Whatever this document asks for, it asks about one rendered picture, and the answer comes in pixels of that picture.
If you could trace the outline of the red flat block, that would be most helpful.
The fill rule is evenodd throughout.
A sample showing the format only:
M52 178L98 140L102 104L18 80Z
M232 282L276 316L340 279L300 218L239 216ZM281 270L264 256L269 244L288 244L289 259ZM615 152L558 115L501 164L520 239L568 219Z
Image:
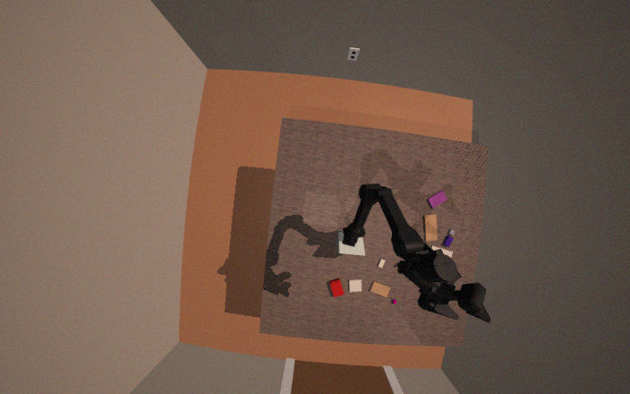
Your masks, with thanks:
M331 284L331 290L334 297L344 295L344 291L342 289L339 278L331 280L330 284Z

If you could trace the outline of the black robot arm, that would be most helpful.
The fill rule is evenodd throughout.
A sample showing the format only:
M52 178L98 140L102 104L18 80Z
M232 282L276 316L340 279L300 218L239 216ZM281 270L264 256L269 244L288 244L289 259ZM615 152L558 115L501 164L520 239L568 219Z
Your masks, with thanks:
M361 203L355 219L343 228L343 244L354 246L358 237L364 236L366 218L372 205L379 202L392 231L393 250L405 260L399 261L397 272L404 273L418 288L426 287L430 282L446 282L455 290L454 283L462 277L455 262L442 249L433 251L423 242L418 232L406 222L390 188L380 184L362 184L359 196Z

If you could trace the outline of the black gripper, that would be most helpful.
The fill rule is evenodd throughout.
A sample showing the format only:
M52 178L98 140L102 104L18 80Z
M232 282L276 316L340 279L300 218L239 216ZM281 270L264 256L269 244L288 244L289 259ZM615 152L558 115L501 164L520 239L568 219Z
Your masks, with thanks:
M459 307L469 315L490 322L483 301L487 289L479 282L462 284L461 290L453 290L446 282L430 282L426 287L421 287L418 305L422 310L445 315L448 318L458 320L456 312L448 306L449 301L457 300Z

